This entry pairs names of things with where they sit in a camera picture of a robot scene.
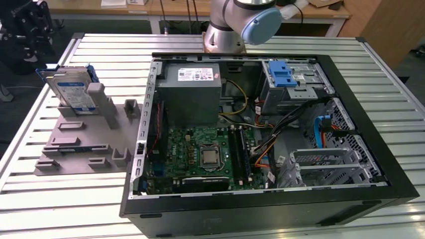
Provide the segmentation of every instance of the sticker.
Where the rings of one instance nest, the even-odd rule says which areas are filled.
[[[295,80],[304,80],[304,75],[303,74],[302,75],[292,75],[292,78]]]
[[[279,157],[279,159],[278,159],[278,161],[276,161],[276,163],[284,163],[286,162],[286,157],[284,156],[280,156]]]
[[[256,106],[256,107],[255,107],[255,113],[256,113],[258,115],[262,115],[262,107],[260,107],[260,106]]]
[[[86,93],[83,82],[59,82],[58,89],[71,107],[83,114],[97,109],[91,96]]]
[[[147,11],[129,11],[129,13],[137,13],[137,14],[147,14]]]
[[[65,148],[65,149],[59,149],[59,152],[75,152],[75,149]]]
[[[182,68],[179,81],[214,81],[212,68]]]
[[[268,177],[268,179],[275,183],[276,177],[275,177],[275,175],[272,174],[271,171],[268,172],[267,177]]]

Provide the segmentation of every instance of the aluminum profile table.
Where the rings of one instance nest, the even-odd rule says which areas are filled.
[[[275,37],[250,53],[331,55],[422,196],[344,226],[203,238],[424,238],[425,109],[367,43],[355,38]],[[145,100],[153,52],[202,52],[190,35],[81,34],[59,64],[91,62],[115,103]],[[0,234],[5,238],[143,238],[119,217],[126,173],[38,177],[33,174],[59,117],[46,85],[0,161]]]

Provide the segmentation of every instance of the cable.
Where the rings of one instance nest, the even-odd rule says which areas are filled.
[[[232,121],[228,117],[223,116],[223,115],[219,115],[222,118],[224,118],[224,120],[227,122],[230,122],[231,124],[238,124],[238,125],[246,125],[246,126],[250,126],[250,127],[254,127],[254,128],[264,128],[264,127],[260,127],[260,126],[255,126],[252,124],[248,124],[248,123],[238,123],[235,121]]]
[[[300,25],[300,29],[302,29],[303,23],[304,23],[304,13],[303,13],[302,9],[299,8],[299,6],[295,3],[292,5],[295,5],[295,7],[299,9],[299,11],[302,13],[302,25]]]
[[[38,76],[42,78],[43,82],[47,83],[46,78],[41,74],[41,69],[39,68],[35,69],[35,72],[37,72]]]
[[[276,144],[276,141],[274,141],[274,143],[270,145],[270,147],[266,149],[266,151],[263,152],[263,154],[260,155],[256,163],[254,164],[256,167],[260,165],[260,167],[263,166],[262,164],[259,164],[259,162],[262,161],[262,158],[266,156],[267,152],[271,150],[271,148],[274,147],[274,145]]]
[[[166,27],[165,27],[165,34],[169,34],[169,30],[167,30],[167,23],[169,23],[169,27],[171,27],[170,22],[166,20],[166,11],[165,11],[165,5],[163,5],[163,0],[161,0],[162,3],[162,10],[163,10],[163,18],[165,18],[165,22],[166,22]]]
[[[155,139],[155,142],[154,142],[154,144],[153,144],[153,148],[151,148],[151,150],[150,150],[150,153],[149,153],[149,155],[151,155],[151,153],[153,153],[153,151],[154,151],[154,149],[155,149],[155,145],[158,144],[158,142],[159,142],[159,139],[161,139],[161,103],[158,103],[158,137],[157,137],[157,139]]]
[[[259,118],[260,118],[260,115],[256,115],[256,117],[255,117],[255,125],[256,125],[256,126],[266,127],[266,124],[260,124]],[[267,126],[268,126],[270,128],[274,128],[274,127],[275,127],[275,125],[272,125],[271,123],[270,123]]]
[[[235,108],[235,104],[232,104],[232,111],[238,111],[236,108]],[[236,114],[236,116],[240,118],[240,121],[243,123],[250,123],[250,122],[246,121],[244,117],[240,114]]]
[[[246,111],[247,106],[248,106],[248,96],[246,94],[246,91],[242,89],[242,87],[238,85],[238,83],[235,83],[235,81],[232,81],[232,80],[227,80],[227,81],[230,81],[236,86],[236,88],[242,91],[242,93],[244,94],[246,104],[244,104],[244,107],[239,111],[228,112],[228,113],[220,113],[219,115],[222,115],[222,116],[223,115],[232,116],[232,115],[240,114],[240,113],[243,113]]]
[[[192,0],[194,1],[194,7],[195,7],[195,15],[196,15],[196,17],[198,17],[198,31],[200,31],[202,30],[202,26],[200,26],[200,20],[199,20],[199,11],[198,11],[198,4],[196,4],[196,2],[195,2],[195,0]]]
[[[331,116],[318,116],[314,124],[314,132],[318,148],[324,148],[324,131],[328,131],[324,127],[324,121],[331,121]]]
[[[190,0],[187,0],[187,5],[188,5],[188,16],[190,16],[190,33],[192,35],[192,20],[191,20]]]
[[[37,87],[37,86],[11,86],[6,87],[7,89],[15,89],[15,88],[35,88],[35,89],[43,89],[43,87]]]
[[[328,102],[334,97],[336,96],[327,96],[323,98],[319,98],[318,100],[311,100],[304,102],[296,109],[294,109],[279,121],[279,123],[276,124],[272,132],[271,132],[271,136],[270,139],[266,141],[266,143],[263,143],[262,145],[259,145],[254,151],[258,151],[259,149],[262,149],[266,145],[270,145],[271,142],[278,138],[279,134],[282,133],[282,130],[286,126],[288,126],[292,122],[295,122],[300,116],[304,114],[304,111],[316,104],[320,103],[326,103]]]
[[[320,132],[320,139],[322,139],[322,144],[323,147],[327,147],[327,136],[326,136],[326,132]]]
[[[267,152],[267,157],[268,157],[268,164],[270,164],[270,168],[271,168],[271,173],[274,174],[275,181],[272,181],[272,179],[270,179],[271,183],[268,184],[268,188],[276,188],[278,187],[278,166],[276,166],[276,161],[275,161],[275,147],[271,148],[271,150]]]

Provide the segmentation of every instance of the blue plastic clip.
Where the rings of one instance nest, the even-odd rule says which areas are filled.
[[[291,77],[292,70],[284,61],[270,61],[268,69],[275,79],[276,87],[296,87],[299,85]]]

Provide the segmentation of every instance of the blue hard drive label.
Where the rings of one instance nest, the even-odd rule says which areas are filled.
[[[97,110],[83,82],[58,82],[58,89],[70,106],[82,114],[90,114],[91,111]]]

